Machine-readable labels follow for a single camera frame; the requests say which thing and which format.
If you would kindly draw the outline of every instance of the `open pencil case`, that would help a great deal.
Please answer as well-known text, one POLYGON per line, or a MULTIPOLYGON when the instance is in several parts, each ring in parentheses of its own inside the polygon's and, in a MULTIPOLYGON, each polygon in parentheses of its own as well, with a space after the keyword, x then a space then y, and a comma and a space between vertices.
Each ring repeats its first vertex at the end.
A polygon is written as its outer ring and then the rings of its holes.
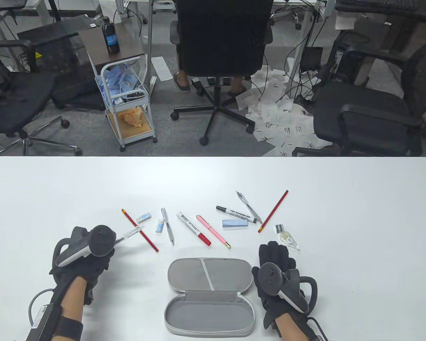
POLYGON ((255 312, 242 295, 252 284, 251 265, 233 258, 182 258, 172 262, 169 284, 182 292, 164 311, 173 334, 197 337, 249 335, 255 312))

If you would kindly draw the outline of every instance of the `pencil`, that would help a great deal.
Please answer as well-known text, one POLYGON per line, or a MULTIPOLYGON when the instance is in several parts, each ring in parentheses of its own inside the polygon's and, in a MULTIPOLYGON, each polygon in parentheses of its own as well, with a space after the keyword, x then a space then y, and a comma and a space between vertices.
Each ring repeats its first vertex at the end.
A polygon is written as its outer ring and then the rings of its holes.
MULTIPOLYGON (((126 211, 124 209, 122 209, 123 214, 128 218, 128 220, 131 222, 131 224, 134 225, 134 227, 137 227, 137 224, 135 223, 134 220, 132 220, 132 218, 129 216, 129 214, 126 213, 126 211)), ((139 233, 142 235, 142 237, 145 238, 145 240, 148 242, 148 244, 150 244, 151 247, 153 247, 153 249, 156 252, 159 252, 158 248, 156 247, 155 244, 152 243, 152 241, 147 237, 147 235, 143 232, 143 231, 139 231, 139 233)))
POLYGON ((270 214, 268 215, 267 219, 265 219, 265 221, 263 222, 262 226, 260 226, 260 229, 257 232, 262 232, 263 228, 265 227, 265 225, 268 223, 268 221, 270 220, 270 218, 272 217, 273 213, 275 213, 276 209, 278 209, 279 205, 282 203, 282 201, 284 200, 284 198, 286 198, 286 195, 289 193, 288 190, 286 190, 286 192, 284 192, 283 196, 280 198, 280 200, 278 201, 278 203, 276 204, 276 206, 272 209, 272 211, 270 212, 270 214))

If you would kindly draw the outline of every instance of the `chair backrest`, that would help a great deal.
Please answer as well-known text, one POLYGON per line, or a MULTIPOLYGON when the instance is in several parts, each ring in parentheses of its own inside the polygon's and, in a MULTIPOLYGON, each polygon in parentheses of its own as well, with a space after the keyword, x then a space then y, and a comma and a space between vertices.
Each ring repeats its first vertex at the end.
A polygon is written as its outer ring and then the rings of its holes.
POLYGON ((252 75, 262 68, 273 0, 177 0, 178 48, 192 76, 252 75))
POLYGON ((426 112, 426 44, 408 60, 401 86, 412 116, 421 117, 426 112))

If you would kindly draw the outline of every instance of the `black glove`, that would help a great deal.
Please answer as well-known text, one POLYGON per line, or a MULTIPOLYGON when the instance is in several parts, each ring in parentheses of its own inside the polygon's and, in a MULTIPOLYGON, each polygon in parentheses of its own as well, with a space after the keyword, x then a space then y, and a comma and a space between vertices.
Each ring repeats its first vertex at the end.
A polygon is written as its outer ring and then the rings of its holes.
MULTIPOLYGON (((285 272, 288 269, 294 269, 297 267, 297 263, 294 258, 289 258, 289 250, 284 245, 279 245, 276 242, 269 242, 268 245, 262 244, 259 248, 259 261, 260 266, 265 263, 276 264, 281 271, 285 272)), ((279 296, 270 296, 262 290, 257 274, 260 268, 254 266, 252 268, 252 274, 254 276, 254 283, 257 287, 257 294, 262 300, 263 308, 267 311, 263 318, 263 327, 267 329, 270 325, 273 329, 277 329, 275 320, 285 313, 288 313, 298 328, 308 337, 309 340, 316 340, 316 334, 307 325, 307 315, 297 312, 286 300, 283 300, 279 296)))
POLYGON ((71 285, 72 281, 76 277, 82 277, 87 281, 83 303, 86 305, 91 304, 93 301, 93 288, 98 284, 99 275, 109 268, 109 261, 114 252, 115 250, 112 249, 111 252, 103 257, 88 255, 87 257, 76 259, 67 266, 54 266, 49 272, 50 275, 54 275, 54 280, 57 283, 52 301, 61 302, 67 287, 71 285))

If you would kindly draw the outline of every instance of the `bottle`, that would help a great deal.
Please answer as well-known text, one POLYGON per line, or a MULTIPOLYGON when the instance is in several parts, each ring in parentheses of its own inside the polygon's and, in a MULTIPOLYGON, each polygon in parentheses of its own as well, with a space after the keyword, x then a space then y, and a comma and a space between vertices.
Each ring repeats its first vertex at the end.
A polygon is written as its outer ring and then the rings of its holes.
POLYGON ((104 17, 104 24, 103 24, 103 35, 104 40, 106 42, 107 52, 109 52, 110 55, 115 55, 116 53, 120 52, 120 45, 119 45, 119 39, 117 37, 117 34, 115 33, 115 26, 114 23, 112 23, 109 20, 109 17, 104 17))

